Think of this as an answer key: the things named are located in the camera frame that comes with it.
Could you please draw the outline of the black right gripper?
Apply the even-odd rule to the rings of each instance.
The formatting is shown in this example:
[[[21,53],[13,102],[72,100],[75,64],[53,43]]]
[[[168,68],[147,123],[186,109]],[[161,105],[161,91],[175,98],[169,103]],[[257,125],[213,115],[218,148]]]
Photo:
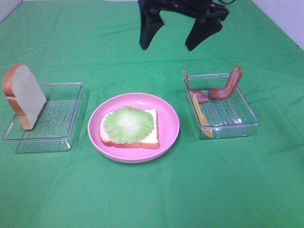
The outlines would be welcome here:
[[[164,25],[160,11],[172,11],[195,18],[194,25],[186,39],[189,51],[222,29],[221,20],[229,14],[225,6],[212,0],[139,0],[141,12],[141,32],[139,43],[147,50],[153,37]]]

